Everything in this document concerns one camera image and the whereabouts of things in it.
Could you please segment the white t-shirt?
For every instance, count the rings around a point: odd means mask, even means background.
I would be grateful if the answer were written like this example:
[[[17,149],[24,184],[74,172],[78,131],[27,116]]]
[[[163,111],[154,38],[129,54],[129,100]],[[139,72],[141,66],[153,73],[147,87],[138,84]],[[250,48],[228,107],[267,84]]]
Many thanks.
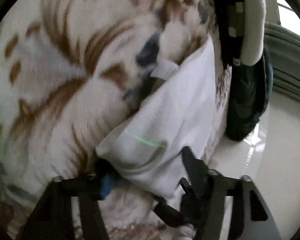
[[[163,84],[96,152],[131,183],[172,198],[186,174],[180,151],[189,146],[199,157],[210,137],[216,110],[212,39],[208,37],[181,65],[160,61],[151,76]]]

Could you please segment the white headboard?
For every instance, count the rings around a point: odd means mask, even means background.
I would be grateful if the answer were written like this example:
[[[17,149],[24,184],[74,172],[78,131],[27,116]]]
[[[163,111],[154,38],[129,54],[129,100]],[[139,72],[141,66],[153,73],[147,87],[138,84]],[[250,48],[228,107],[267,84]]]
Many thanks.
[[[274,92],[243,141],[223,137],[209,167],[227,177],[249,175],[266,200],[282,239],[300,227],[300,102]]]

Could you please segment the dark green blanket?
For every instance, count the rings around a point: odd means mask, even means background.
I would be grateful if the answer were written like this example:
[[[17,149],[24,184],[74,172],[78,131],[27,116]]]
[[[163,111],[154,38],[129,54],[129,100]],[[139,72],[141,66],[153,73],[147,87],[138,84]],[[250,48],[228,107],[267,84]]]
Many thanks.
[[[241,141],[253,131],[268,107],[272,90],[273,67],[266,48],[255,65],[232,68],[225,130],[230,140]]]

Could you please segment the floral bedspread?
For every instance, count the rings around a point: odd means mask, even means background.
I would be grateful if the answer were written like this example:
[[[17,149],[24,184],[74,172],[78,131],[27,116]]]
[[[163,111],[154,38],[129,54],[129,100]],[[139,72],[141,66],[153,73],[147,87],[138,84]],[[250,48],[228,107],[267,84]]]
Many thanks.
[[[210,37],[216,110],[198,158],[226,127],[231,69],[221,59],[213,0],[19,0],[0,23],[0,229],[16,239],[53,180],[94,174],[98,145]],[[109,239],[173,236],[154,195],[120,175],[99,200]]]

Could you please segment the right green curtain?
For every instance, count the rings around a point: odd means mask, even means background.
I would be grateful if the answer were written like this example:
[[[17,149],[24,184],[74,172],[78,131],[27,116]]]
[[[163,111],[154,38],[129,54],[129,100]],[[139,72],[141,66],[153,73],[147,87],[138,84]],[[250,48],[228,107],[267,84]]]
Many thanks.
[[[267,22],[264,46],[273,66],[273,90],[300,102],[300,36]]]

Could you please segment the folded black garment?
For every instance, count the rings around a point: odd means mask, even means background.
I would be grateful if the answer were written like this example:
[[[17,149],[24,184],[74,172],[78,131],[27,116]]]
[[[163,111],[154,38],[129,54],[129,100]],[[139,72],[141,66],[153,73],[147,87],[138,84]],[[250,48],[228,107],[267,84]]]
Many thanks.
[[[213,0],[223,67],[239,66],[245,25],[245,0]]]

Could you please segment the folded white fleece garment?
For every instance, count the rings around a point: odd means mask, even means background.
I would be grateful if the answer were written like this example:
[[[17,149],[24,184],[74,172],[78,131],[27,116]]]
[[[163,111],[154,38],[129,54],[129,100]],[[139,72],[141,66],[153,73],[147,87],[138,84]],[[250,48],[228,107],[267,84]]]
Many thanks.
[[[266,0],[244,0],[244,33],[241,62],[255,65],[264,48],[264,24],[266,21]]]

